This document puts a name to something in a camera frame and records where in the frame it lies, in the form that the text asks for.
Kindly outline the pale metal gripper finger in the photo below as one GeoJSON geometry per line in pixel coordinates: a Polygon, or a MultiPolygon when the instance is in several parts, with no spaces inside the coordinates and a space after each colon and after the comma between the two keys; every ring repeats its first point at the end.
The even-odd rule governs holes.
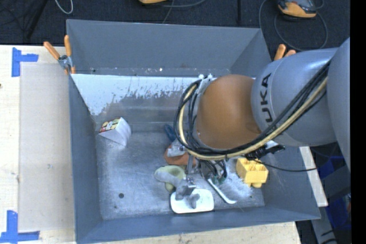
{"type": "Polygon", "coordinates": [[[200,195],[199,194],[191,194],[190,196],[188,196],[188,204],[192,209],[196,209],[197,208],[197,201],[200,199],[200,195]]]}
{"type": "Polygon", "coordinates": [[[183,200],[185,197],[190,196],[193,190],[196,188],[196,184],[192,178],[183,178],[176,187],[176,200],[183,200]]]}

